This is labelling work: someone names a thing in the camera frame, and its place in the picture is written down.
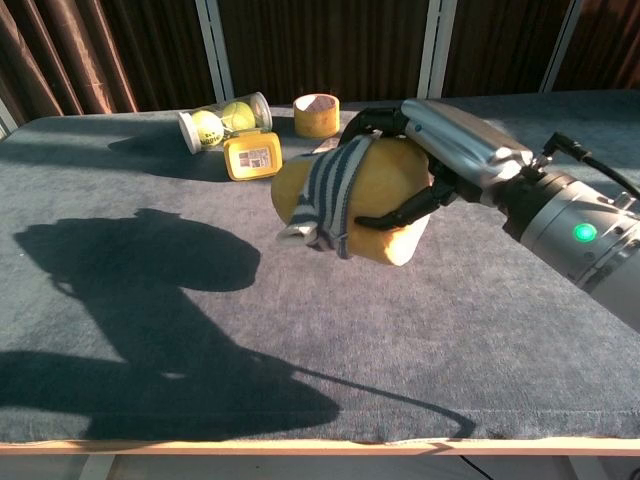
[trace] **yellow container lid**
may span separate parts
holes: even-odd
[[[224,142],[224,159],[232,180],[270,177],[282,168],[280,139],[273,132],[240,132]]]

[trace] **yellow tennis ball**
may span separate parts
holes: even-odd
[[[255,128],[256,117],[251,111],[251,107],[244,102],[233,102],[222,110],[222,121],[224,125],[233,130],[246,130]]]
[[[222,121],[215,113],[200,110],[191,115],[193,123],[198,129],[198,138],[202,145],[217,145],[224,136]]]

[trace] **clear plastic container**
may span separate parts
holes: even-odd
[[[215,148],[235,132],[269,132],[269,104],[260,92],[178,113],[184,141],[192,154]]]

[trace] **green led light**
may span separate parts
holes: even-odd
[[[590,223],[581,223],[573,229],[573,236],[580,243],[589,243],[596,239],[598,230]]]

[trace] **label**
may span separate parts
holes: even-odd
[[[217,145],[222,140],[220,133],[214,132],[198,132],[200,143],[202,145]]]
[[[265,168],[271,166],[271,157],[267,147],[238,152],[240,168]]]

